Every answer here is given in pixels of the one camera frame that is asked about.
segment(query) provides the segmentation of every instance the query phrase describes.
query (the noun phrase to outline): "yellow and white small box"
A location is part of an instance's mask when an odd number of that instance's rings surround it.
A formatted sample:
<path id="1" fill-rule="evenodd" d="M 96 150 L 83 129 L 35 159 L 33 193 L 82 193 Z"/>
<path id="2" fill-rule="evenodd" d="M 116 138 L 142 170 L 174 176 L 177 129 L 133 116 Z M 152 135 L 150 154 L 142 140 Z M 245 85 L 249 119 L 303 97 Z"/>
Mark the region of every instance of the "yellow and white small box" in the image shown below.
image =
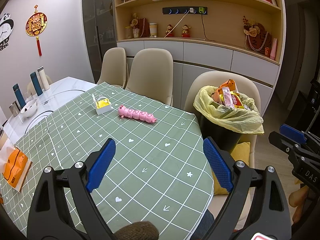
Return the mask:
<path id="1" fill-rule="evenodd" d="M 111 106 L 111 103 L 108 98 L 99 97 L 98 100 L 96 100 L 96 98 L 94 97 L 94 94 L 92 94 L 92 98 L 93 98 L 94 107 L 98 115 L 113 110 L 113 107 Z"/>

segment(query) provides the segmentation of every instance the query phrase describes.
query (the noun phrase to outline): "panda clock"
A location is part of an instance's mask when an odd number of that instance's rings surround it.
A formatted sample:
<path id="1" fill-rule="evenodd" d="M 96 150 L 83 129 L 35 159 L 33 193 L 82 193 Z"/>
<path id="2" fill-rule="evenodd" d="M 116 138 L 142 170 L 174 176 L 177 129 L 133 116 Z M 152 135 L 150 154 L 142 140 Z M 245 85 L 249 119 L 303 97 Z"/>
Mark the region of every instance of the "panda clock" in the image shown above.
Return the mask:
<path id="1" fill-rule="evenodd" d="M 13 30 L 13 20 L 10 19 L 10 14 L 5 13 L 0 18 L 0 50 L 6 48 L 9 43 L 9 36 Z"/>

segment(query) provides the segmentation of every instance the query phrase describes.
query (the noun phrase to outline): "white thermos bottle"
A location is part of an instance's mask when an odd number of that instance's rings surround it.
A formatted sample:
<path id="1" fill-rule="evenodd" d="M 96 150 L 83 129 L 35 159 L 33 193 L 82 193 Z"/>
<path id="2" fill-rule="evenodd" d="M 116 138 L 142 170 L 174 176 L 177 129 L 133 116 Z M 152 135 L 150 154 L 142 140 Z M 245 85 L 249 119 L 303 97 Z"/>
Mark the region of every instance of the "white thermos bottle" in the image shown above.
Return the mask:
<path id="1" fill-rule="evenodd" d="M 48 83 L 47 76 L 45 75 L 43 66 L 38 68 L 38 73 L 39 73 L 44 90 L 48 90 L 50 88 L 50 85 Z"/>

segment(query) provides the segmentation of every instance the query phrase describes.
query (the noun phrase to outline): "pink toy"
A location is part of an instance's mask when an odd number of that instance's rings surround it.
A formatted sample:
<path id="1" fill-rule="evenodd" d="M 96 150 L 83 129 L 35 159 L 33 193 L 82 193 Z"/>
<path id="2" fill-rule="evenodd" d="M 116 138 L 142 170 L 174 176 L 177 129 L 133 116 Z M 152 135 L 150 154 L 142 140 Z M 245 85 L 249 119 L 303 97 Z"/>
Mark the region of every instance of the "pink toy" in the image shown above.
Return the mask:
<path id="1" fill-rule="evenodd" d="M 154 123 L 157 119 L 153 114 L 148 114 L 147 112 L 141 112 L 140 110 L 128 109 L 124 105 L 121 105 L 118 108 L 118 114 L 121 115 L 121 118 L 128 117 L 134 118 L 141 121 L 146 121 L 148 123 Z"/>

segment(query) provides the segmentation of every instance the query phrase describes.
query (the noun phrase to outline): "trash can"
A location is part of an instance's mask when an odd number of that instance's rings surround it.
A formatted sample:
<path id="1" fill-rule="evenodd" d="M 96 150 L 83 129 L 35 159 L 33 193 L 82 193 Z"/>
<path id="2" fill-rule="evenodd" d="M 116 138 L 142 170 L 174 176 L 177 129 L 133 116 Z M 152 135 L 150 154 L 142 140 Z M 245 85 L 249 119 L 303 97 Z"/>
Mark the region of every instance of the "trash can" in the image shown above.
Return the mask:
<path id="1" fill-rule="evenodd" d="M 250 110 L 231 109 L 213 101 L 211 94 L 216 90 L 213 86 L 201 88 L 193 102 L 201 113 L 199 126 L 203 139 L 211 136 L 220 149 L 231 153 L 242 134 L 264 134 L 263 119 L 252 98 L 239 93 L 242 103 Z"/>

